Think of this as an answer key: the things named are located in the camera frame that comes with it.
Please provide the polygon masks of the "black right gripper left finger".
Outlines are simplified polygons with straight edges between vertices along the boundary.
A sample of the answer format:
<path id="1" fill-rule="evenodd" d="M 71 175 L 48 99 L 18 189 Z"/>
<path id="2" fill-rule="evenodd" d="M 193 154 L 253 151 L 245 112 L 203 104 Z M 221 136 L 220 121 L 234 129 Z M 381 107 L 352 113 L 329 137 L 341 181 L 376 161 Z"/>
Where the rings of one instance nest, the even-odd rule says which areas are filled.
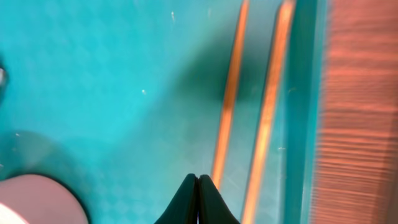
<path id="1" fill-rule="evenodd" d="M 198 178 L 188 174 L 155 224 L 196 224 L 198 220 Z"/>

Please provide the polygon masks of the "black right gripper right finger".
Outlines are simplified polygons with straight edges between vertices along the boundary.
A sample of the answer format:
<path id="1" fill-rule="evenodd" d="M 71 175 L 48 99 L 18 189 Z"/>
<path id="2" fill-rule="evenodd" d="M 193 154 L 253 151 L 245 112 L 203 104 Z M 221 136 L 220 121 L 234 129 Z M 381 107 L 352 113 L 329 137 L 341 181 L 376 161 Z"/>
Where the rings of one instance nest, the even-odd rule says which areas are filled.
<path id="1" fill-rule="evenodd" d="M 239 224 L 209 175 L 198 180 L 199 224 Z"/>

